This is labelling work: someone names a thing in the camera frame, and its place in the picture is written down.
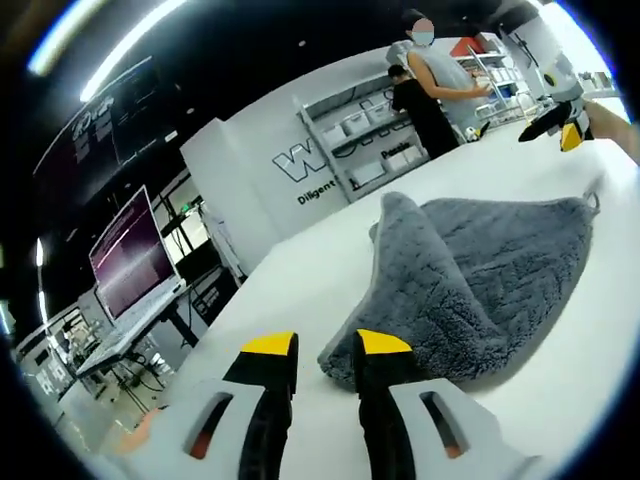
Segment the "person's left hand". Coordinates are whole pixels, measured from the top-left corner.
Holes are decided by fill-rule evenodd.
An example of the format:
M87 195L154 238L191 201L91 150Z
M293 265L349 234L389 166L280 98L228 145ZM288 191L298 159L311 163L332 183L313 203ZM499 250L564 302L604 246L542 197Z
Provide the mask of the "person's left hand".
M152 420L166 408L167 405L157 407L144 414L140 422L131 432L125 433L121 436L121 439L116 445L114 452L119 455L124 455L136 450L141 445L143 445L150 436Z

